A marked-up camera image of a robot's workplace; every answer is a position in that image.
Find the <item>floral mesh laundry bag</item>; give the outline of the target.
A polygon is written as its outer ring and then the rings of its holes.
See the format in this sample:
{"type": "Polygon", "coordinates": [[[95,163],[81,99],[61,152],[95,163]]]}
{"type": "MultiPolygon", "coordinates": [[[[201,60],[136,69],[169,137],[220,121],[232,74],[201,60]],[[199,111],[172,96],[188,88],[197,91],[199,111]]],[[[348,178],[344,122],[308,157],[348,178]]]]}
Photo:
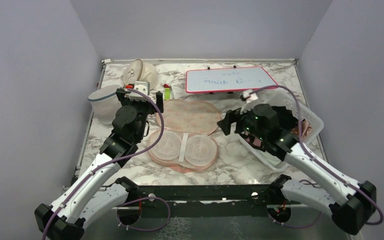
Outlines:
{"type": "Polygon", "coordinates": [[[169,99],[162,117],[157,123],[164,130],[148,138],[154,144],[148,154],[155,163],[185,174],[206,170],[216,161],[218,144],[210,135],[218,128],[221,114],[214,105],[169,99]]]}

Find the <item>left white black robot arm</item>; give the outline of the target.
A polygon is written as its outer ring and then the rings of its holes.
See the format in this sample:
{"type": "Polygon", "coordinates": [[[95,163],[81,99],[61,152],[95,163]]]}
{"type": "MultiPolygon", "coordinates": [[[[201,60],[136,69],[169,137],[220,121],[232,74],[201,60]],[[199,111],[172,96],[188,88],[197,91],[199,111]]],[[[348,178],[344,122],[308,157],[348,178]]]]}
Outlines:
{"type": "Polygon", "coordinates": [[[158,114],[162,120],[164,94],[156,101],[149,98],[145,86],[119,88],[121,103],[112,121],[112,131],[88,169],[72,186],[50,205],[40,204],[34,211],[42,239],[79,240],[85,230],[112,208],[132,205],[137,200],[137,185],[127,177],[117,180],[105,191],[101,187],[132,157],[149,151],[154,144],[138,150],[145,136],[148,116],[158,114]]]}

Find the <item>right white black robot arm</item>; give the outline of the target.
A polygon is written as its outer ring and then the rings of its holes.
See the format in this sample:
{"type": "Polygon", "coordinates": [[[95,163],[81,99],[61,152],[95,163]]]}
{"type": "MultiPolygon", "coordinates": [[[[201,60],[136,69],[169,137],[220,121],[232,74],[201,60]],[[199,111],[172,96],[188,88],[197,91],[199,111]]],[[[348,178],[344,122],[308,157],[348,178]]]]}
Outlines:
{"type": "Polygon", "coordinates": [[[260,103],[245,111],[229,110],[217,122],[226,136],[231,133],[232,124],[236,124],[234,132],[248,138],[250,144],[260,141],[255,149],[294,166],[320,187],[307,187],[281,176],[268,190],[272,202],[290,200],[305,204],[330,216],[337,227],[350,235],[358,234],[369,223],[376,210],[376,187],[368,180],[359,182],[340,172],[300,143],[291,132],[298,125],[291,110],[260,103]]]}

